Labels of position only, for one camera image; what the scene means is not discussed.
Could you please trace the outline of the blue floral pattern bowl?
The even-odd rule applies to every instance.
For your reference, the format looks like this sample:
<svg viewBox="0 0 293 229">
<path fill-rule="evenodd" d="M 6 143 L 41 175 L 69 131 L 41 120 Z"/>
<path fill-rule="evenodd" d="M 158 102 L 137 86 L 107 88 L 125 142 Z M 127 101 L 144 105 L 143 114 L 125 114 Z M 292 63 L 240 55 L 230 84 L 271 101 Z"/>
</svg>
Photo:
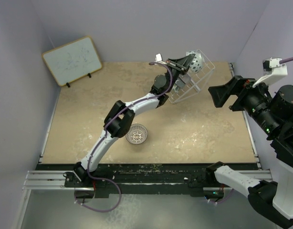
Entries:
<svg viewBox="0 0 293 229">
<path fill-rule="evenodd" d="M 195 55 L 191 64 L 190 64 L 190 69 L 192 72 L 198 73 L 203 68 L 204 58 L 199 50 L 186 52 L 186 55 L 190 55 L 190 54 Z"/>
</svg>

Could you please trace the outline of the grey dotted red-rim bowl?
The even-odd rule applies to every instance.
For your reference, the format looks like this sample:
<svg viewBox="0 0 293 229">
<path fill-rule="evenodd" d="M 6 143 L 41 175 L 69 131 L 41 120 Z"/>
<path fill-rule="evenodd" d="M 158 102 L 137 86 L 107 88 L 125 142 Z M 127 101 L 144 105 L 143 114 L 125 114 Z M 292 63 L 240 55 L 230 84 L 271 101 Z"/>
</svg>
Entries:
<svg viewBox="0 0 293 229">
<path fill-rule="evenodd" d="M 182 80 L 176 80 L 175 84 L 179 88 L 183 88 L 186 85 Z"/>
</svg>

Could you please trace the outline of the brown wheel pattern bowl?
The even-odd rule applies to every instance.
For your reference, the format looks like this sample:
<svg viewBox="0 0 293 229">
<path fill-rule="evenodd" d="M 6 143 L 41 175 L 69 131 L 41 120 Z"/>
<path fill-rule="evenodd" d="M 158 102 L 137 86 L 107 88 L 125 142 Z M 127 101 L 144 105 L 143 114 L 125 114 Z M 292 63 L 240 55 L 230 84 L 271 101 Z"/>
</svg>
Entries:
<svg viewBox="0 0 293 229">
<path fill-rule="evenodd" d="M 126 134 L 127 141 L 133 145 L 144 143 L 147 137 L 147 129 L 142 124 L 132 124 Z"/>
</svg>

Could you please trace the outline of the green leaf pattern bowl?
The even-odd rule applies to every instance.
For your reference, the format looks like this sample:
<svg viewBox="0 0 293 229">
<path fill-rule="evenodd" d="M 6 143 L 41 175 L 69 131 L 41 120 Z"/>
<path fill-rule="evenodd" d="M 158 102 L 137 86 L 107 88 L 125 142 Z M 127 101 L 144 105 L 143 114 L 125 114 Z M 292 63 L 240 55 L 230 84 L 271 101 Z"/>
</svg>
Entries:
<svg viewBox="0 0 293 229">
<path fill-rule="evenodd" d="M 179 92 L 180 88 L 177 85 L 173 85 L 171 93 L 177 94 Z"/>
</svg>

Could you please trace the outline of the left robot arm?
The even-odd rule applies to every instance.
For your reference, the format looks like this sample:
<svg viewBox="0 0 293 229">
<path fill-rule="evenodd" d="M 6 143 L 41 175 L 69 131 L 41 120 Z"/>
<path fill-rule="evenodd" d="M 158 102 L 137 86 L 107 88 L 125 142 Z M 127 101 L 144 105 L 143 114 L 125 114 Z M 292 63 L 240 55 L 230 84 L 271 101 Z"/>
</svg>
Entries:
<svg viewBox="0 0 293 229">
<path fill-rule="evenodd" d="M 73 167 L 75 181 L 81 187 L 91 184 L 91 175 L 108 149 L 118 139 L 124 137 L 134 120 L 134 118 L 146 111 L 157 109 L 168 100 L 168 93 L 180 75 L 185 75 L 195 60 L 195 53 L 186 54 L 179 59 L 167 59 L 165 62 L 150 62 L 149 65 L 159 65 L 166 69 L 165 74 L 157 75 L 151 90 L 145 96 L 130 102 L 115 102 L 108 115 L 104 119 L 104 126 L 101 135 L 89 153 Z"/>
</svg>

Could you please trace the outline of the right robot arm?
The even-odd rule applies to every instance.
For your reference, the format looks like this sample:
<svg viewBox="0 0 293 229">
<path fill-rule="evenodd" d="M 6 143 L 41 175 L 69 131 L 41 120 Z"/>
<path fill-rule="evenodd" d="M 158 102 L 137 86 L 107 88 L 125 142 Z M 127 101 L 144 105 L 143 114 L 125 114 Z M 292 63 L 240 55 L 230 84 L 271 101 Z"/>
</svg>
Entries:
<svg viewBox="0 0 293 229">
<path fill-rule="evenodd" d="M 217 162 L 206 169 L 206 182 L 224 184 L 243 194 L 252 208 L 283 229 L 293 226 L 293 85 L 284 85 L 271 96 L 265 83 L 234 76 L 224 85 L 208 89 L 215 107 L 221 108 L 230 96 L 237 96 L 230 110 L 246 111 L 266 133 L 282 166 L 278 181 L 248 177 Z"/>
</svg>

